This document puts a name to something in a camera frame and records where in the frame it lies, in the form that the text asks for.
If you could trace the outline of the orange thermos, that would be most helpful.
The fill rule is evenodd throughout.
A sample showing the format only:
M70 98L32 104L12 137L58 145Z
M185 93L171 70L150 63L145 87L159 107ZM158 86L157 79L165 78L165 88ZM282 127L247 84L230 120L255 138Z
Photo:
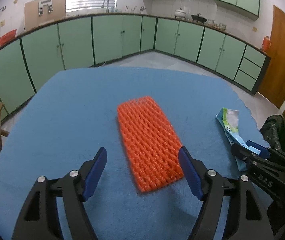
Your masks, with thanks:
M271 47L271 41L268 35L266 35L263 39L262 45L261 45L261 50L266 52L270 49Z

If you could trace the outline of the black trash bag bin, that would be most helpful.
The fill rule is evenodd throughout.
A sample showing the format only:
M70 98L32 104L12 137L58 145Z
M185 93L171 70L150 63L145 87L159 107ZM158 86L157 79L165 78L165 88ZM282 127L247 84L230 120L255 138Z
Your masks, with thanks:
M269 116L260 133L272 149L285 153L285 119L282 115Z

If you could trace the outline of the blue table mat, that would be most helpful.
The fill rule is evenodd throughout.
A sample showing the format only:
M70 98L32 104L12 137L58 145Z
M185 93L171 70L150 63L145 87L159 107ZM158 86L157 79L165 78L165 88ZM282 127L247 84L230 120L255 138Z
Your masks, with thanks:
M25 199L39 176L61 178L107 150L94 195L85 202L99 239L187 239L201 202L181 179L140 193L128 165L117 107L152 97L190 154L222 176L238 178L230 144L216 115L239 111L239 134L265 141L251 111L225 80L175 70L97 67L64 70L32 98L0 152L0 236L12 237Z

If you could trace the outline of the light blue wipes pack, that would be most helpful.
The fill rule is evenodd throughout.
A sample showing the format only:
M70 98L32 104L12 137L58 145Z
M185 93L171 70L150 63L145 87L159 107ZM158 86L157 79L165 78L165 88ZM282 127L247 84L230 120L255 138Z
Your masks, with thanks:
M249 150L249 153L260 154L261 150L258 146L248 146L246 142L239 135L239 111L221 108L216 115L216 119L224 129L225 135L230 143L230 146L239 145Z

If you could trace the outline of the cardboard box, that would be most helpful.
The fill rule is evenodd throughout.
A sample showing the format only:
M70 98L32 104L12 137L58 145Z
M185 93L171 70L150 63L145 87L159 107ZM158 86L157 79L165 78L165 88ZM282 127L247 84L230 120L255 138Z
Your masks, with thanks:
M34 0L25 3L25 30L61 20L66 16L66 0Z

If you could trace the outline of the green lower cabinets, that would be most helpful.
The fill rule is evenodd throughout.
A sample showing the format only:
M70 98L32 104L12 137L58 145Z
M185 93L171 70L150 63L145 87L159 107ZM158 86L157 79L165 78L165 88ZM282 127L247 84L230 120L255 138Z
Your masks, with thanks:
M35 28L0 48L0 105L9 115L56 73L158 51L255 94L270 64L259 49L193 22L136 14L73 17Z

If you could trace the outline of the orange foam net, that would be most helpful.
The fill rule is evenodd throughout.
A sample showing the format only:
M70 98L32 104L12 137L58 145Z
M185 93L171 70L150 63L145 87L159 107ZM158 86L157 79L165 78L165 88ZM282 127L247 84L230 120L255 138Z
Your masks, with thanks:
M181 140L152 97L119 104L117 119L129 166L140 192L156 191L183 178L178 161Z

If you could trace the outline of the red basin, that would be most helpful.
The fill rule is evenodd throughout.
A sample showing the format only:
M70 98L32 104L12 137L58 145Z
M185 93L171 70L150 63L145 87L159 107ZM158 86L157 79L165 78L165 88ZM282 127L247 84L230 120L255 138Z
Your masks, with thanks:
M7 42L10 42L11 40L13 40L16 36L16 33L17 33L17 29L14 29L14 30L2 35L2 37L0 37L0 46L3 46Z

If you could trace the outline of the white pot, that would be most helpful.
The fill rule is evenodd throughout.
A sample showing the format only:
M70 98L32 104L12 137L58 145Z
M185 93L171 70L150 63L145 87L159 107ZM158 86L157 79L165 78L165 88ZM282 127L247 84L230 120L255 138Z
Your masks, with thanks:
M181 20L185 20L186 15L187 15L187 13L182 8L176 9L174 11L174 18L179 18Z

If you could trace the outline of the black wok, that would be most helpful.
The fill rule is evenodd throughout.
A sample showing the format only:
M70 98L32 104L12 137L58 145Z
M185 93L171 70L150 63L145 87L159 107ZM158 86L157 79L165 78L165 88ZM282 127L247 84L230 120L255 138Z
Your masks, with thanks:
M201 14L191 15L191 18L193 19L193 22L198 22L205 24L207 22L207 19L204 18Z

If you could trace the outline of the faucet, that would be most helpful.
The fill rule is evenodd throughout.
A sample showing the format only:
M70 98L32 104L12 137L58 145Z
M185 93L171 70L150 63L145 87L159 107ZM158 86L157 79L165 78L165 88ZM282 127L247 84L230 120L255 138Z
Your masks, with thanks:
M102 9L106 10L106 13L109 13L109 0L103 0Z

